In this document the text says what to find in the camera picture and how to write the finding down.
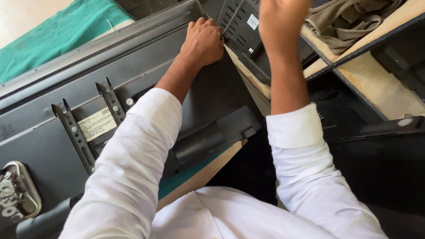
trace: person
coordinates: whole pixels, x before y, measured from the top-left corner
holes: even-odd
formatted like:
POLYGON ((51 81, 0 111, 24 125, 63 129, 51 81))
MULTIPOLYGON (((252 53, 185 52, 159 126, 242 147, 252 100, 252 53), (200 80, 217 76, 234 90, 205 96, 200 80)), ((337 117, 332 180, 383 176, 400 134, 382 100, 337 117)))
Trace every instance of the person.
POLYGON ((272 72, 268 138, 277 193, 289 211, 232 188, 204 187, 156 212, 164 162, 182 124, 181 104, 198 71, 223 56, 220 27, 200 18, 189 23, 169 70, 109 140, 60 238, 387 238, 335 169, 307 94, 297 40, 310 4, 262 0, 259 12, 272 72))

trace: screwdriver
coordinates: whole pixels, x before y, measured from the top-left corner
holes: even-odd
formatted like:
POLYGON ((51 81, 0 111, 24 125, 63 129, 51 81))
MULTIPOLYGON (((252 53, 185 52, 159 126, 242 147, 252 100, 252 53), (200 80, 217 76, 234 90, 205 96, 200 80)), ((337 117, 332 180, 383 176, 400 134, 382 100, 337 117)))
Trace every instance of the screwdriver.
POLYGON ((236 16, 238 15, 239 11, 242 8, 242 4, 245 2, 245 0, 241 0, 241 3, 239 3, 239 6, 236 8, 235 13, 233 14, 232 18, 229 21, 229 24, 227 25, 227 27, 225 28, 223 34, 220 37, 220 40, 223 40, 224 35, 226 34, 226 32, 229 30, 230 25, 232 25, 232 23, 235 21, 236 16))

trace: shirt cuff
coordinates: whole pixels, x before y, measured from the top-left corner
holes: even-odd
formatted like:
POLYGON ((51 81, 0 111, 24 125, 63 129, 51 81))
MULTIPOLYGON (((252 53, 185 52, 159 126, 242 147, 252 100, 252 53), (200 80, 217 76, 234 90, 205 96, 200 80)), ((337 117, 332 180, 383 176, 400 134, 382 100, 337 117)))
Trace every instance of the shirt cuff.
POLYGON ((170 137, 171 146, 176 142, 183 113, 180 101, 170 92, 161 88, 149 90, 127 114, 150 119, 170 137))
POLYGON ((269 143, 272 147, 290 149, 313 145, 323 138, 322 124, 316 104, 266 117, 269 143))

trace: shirt sleeve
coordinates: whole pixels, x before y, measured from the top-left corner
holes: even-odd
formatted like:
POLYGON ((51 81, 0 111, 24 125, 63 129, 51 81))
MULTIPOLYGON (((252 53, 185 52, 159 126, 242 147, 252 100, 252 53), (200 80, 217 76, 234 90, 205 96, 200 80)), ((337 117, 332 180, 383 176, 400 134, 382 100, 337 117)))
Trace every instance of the shirt sleeve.
POLYGON ((181 122, 181 104, 170 92, 153 88, 141 97, 97 159, 60 238, 149 238, 181 122))
POLYGON ((316 104, 266 120, 278 195, 291 213, 337 238, 387 238, 375 215, 335 169, 316 104))

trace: white shirt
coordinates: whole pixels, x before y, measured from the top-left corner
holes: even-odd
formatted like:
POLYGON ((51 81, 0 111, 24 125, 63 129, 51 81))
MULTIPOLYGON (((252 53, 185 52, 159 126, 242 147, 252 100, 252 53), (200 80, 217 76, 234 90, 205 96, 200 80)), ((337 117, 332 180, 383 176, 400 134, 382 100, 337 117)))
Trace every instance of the white shirt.
POLYGON ((387 238, 335 169, 314 103, 266 119, 278 195, 289 212, 236 189, 205 187, 155 213, 182 108, 154 88, 127 112, 97 159, 60 238, 387 238))

